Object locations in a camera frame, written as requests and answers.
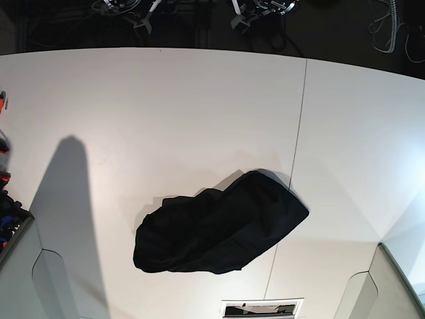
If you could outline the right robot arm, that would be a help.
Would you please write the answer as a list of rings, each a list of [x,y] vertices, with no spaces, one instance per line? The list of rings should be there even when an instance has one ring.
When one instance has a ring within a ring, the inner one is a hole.
[[[148,35],[152,33],[152,25],[150,22],[154,12],[160,5],[166,1],[109,1],[99,0],[93,1],[91,9],[95,13],[99,13],[104,17],[121,17],[129,22],[133,30],[143,29]]]

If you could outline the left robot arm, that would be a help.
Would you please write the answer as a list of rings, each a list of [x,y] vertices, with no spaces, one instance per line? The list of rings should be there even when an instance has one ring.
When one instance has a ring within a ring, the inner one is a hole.
[[[245,33],[254,21],[257,21],[267,15],[285,16],[293,11],[299,1],[232,1],[232,6],[236,13],[231,20],[231,27]]]

